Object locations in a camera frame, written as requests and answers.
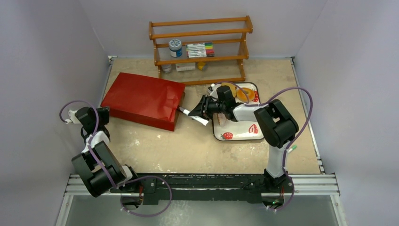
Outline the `yellow fake bread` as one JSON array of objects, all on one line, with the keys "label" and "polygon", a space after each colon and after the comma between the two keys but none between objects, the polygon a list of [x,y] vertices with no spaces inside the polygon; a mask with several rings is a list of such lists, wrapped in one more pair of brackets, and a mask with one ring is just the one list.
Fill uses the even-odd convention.
[{"label": "yellow fake bread", "polygon": [[230,90],[232,92],[232,96],[236,97],[237,95],[237,86],[234,83],[228,83]]}]

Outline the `strawberry print white tray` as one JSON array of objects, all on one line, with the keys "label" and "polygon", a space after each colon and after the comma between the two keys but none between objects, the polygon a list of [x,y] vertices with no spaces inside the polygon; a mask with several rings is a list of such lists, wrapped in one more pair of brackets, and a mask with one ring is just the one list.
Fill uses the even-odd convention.
[{"label": "strawberry print white tray", "polygon": [[[255,98],[250,104],[259,104],[258,88],[252,82],[236,83],[241,88],[249,88],[255,92]],[[262,140],[263,134],[257,122],[252,121],[227,121],[224,127],[220,127],[217,121],[217,115],[213,115],[213,134],[219,141],[251,141]]]}]

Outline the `orange fake donut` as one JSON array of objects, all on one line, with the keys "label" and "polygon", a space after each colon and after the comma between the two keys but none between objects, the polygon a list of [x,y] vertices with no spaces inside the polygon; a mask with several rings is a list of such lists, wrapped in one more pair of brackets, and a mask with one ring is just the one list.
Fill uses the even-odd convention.
[{"label": "orange fake donut", "polygon": [[237,90],[236,98],[242,102],[249,103],[254,100],[255,92],[249,88],[241,88]]}]

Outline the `red paper bag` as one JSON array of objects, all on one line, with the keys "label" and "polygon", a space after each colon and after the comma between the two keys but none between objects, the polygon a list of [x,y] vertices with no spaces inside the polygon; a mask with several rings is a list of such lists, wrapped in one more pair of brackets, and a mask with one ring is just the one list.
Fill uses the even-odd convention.
[{"label": "red paper bag", "polygon": [[119,73],[101,106],[109,107],[112,117],[174,131],[185,87],[180,82]]}]

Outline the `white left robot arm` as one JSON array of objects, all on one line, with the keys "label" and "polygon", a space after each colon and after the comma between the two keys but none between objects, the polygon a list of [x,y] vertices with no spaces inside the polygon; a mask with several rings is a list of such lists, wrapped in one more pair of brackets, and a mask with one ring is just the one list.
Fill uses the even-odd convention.
[{"label": "white left robot arm", "polygon": [[128,165],[121,165],[109,149],[111,136],[106,128],[110,122],[109,107],[83,107],[68,111],[69,122],[80,124],[85,148],[72,158],[72,164],[93,197],[122,186],[128,192],[140,188],[140,179]]}]

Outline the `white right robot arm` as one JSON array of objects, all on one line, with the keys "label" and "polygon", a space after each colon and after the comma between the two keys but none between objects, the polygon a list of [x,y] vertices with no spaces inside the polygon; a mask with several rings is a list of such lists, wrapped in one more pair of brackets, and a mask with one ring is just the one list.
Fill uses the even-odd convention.
[{"label": "white right robot arm", "polygon": [[215,91],[216,98],[203,95],[199,103],[189,111],[188,116],[209,121],[215,113],[221,113],[229,121],[256,122],[270,146],[265,169],[268,176],[264,179],[264,185],[271,192],[277,191],[283,184],[281,176],[286,173],[288,149],[295,141],[295,136],[300,134],[296,120],[277,99],[277,96],[285,90],[281,90],[261,104],[237,102],[228,86],[220,86]]}]

